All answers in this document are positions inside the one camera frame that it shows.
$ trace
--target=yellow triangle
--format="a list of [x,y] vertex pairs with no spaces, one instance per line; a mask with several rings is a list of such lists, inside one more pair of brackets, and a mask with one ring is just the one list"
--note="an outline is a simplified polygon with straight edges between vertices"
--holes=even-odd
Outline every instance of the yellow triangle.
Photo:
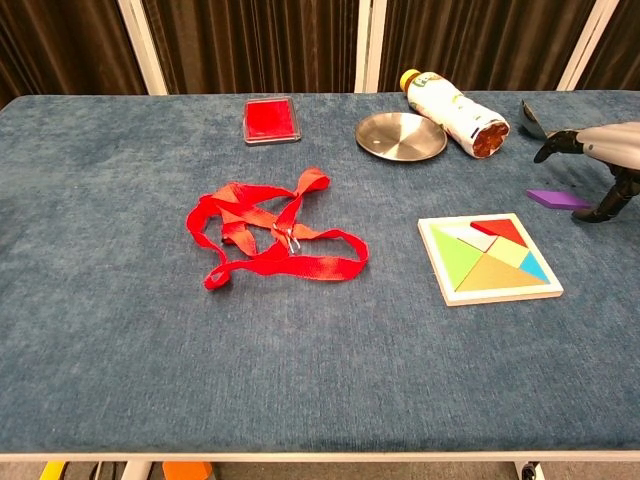
[[460,286],[456,288],[456,292],[530,287],[533,285],[545,285],[545,282],[484,253]]

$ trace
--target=plastic bottle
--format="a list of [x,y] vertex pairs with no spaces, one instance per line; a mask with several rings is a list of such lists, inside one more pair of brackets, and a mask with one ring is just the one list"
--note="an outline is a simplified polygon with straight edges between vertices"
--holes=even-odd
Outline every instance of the plastic bottle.
[[444,128],[475,158],[493,155],[509,134],[509,124],[502,115],[465,97],[437,73],[407,70],[400,88],[411,108]]

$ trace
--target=blue carpet fabric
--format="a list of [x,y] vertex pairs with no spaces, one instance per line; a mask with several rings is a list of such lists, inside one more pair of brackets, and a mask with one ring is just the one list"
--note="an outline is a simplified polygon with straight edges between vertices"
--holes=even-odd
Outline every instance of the blue carpet fabric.
[[[450,141],[414,164],[354,140],[364,117],[410,111],[401,94],[294,95],[302,140],[261,147],[243,141],[247,95],[8,105],[0,451],[640,448],[640,199],[598,225],[533,202],[528,188],[597,203],[613,178],[583,155],[534,165],[540,143],[517,128],[521,99],[555,130],[637,120],[640,93],[469,96],[511,123],[503,148],[474,160]],[[300,221],[363,238],[363,273],[322,283],[240,271],[206,291],[215,258],[184,225],[199,196],[230,181],[294,188],[309,166],[332,184],[305,198]],[[446,307],[418,219],[504,212],[564,295]]]

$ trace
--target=metal clip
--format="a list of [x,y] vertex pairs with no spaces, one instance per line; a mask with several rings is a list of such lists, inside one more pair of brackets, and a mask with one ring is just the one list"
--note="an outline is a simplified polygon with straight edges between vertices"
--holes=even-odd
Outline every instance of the metal clip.
[[288,228],[287,230],[282,230],[278,228],[275,223],[272,224],[272,227],[276,232],[280,233],[281,235],[284,235],[284,237],[287,239],[287,245],[292,255],[295,255],[296,253],[300,252],[300,250],[302,250],[302,247],[300,246],[300,242],[298,242],[298,239],[293,236],[292,228]]

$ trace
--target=purple block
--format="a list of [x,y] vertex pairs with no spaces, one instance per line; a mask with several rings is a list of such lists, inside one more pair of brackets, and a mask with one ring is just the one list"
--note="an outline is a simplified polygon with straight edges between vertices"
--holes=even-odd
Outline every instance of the purple block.
[[561,210],[578,210],[580,208],[590,208],[587,202],[576,197],[573,193],[554,192],[551,190],[527,190],[527,197],[533,198],[536,202],[548,208],[558,208]]

